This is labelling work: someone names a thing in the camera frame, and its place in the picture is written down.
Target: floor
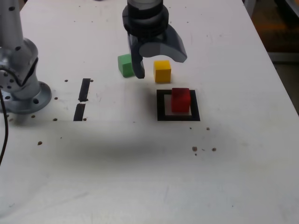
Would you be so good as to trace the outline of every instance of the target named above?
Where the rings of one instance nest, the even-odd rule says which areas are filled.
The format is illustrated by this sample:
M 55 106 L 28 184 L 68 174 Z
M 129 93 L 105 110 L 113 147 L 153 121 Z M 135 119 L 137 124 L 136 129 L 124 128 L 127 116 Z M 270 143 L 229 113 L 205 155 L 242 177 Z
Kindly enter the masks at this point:
M 24 1 L 19 0 L 20 10 Z M 274 0 L 258 0 L 255 11 L 275 6 Z M 293 105 L 299 114 L 299 64 L 298 65 L 275 65 L 276 71 L 290 96 Z

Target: wooden block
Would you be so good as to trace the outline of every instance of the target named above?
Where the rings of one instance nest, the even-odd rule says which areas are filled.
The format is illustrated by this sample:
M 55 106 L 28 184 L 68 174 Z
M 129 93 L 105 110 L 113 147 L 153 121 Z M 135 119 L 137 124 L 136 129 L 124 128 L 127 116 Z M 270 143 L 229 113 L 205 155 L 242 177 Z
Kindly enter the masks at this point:
M 170 83 L 171 66 L 169 61 L 154 62 L 154 78 L 156 83 Z
M 188 113 L 191 105 L 191 95 L 188 88 L 172 88 L 171 111 L 173 113 Z
M 134 76 L 132 58 L 130 54 L 118 56 L 118 69 L 125 78 Z

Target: cable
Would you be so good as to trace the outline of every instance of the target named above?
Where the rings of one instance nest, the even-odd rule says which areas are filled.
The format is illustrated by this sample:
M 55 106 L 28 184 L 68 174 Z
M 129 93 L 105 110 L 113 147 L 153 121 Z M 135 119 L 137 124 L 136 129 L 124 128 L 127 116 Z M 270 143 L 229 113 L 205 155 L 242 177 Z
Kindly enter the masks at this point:
M 4 115 L 4 123 L 5 123 L 5 136 L 4 136 L 2 151 L 0 154 L 0 166 L 1 166 L 2 159 L 3 159 L 4 153 L 5 153 L 5 149 L 6 149 L 7 140 L 8 140 L 8 120 L 7 120 L 6 108 L 5 108 L 1 90 L 0 90 L 0 101 L 1 101 L 1 106 L 2 106 L 3 115 Z

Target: black tape strip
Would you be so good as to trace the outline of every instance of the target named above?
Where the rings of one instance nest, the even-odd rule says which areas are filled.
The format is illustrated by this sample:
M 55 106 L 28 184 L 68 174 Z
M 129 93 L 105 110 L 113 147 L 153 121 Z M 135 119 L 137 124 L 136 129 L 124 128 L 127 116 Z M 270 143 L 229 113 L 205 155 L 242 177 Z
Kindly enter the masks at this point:
M 88 90 L 89 90 L 89 84 L 90 84 L 90 78 L 84 78 L 82 80 L 81 90 L 80 90 L 79 99 L 78 99 L 80 102 L 88 101 L 87 95 L 88 95 Z
M 83 121 L 83 114 L 84 114 L 85 104 L 77 104 L 74 121 Z

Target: table surface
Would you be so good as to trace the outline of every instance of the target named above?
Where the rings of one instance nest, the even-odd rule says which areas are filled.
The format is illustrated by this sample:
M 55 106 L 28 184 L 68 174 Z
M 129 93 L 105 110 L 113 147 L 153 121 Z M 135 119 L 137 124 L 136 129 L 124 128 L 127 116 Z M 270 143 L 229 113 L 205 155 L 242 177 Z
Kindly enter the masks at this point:
M 188 54 L 171 84 L 154 82 L 164 56 L 144 59 L 144 80 L 119 73 L 125 0 L 28 1 L 24 36 L 53 99 L 9 116 L 1 223 L 299 222 L 299 118 L 242 1 L 164 4 Z M 74 122 L 83 78 L 87 121 Z M 173 87 L 196 91 L 200 122 L 157 121 L 156 90 Z

